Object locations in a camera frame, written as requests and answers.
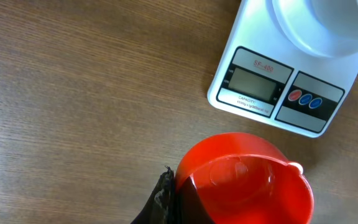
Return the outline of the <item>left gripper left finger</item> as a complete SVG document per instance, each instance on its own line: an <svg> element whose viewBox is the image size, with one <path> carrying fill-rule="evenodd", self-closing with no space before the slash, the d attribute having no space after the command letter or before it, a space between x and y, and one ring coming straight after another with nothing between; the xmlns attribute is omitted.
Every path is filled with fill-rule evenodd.
<svg viewBox="0 0 358 224"><path fill-rule="evenodd" d="M131 224L171 224L174 223L175 174L169 167L163 172L150 197Z"/></svg>

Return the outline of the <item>orange measuring scoop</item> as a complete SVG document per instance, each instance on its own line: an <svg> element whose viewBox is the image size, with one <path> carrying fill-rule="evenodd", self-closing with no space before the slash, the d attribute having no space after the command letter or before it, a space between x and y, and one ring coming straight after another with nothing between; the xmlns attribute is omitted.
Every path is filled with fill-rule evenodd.
<svg viewBox="0 0 358 224"><path fill-rule="evenodd" d="M194 145L175 177L213 223L311 223L313 191L301 164L267 140L222 133Z"/></svg>

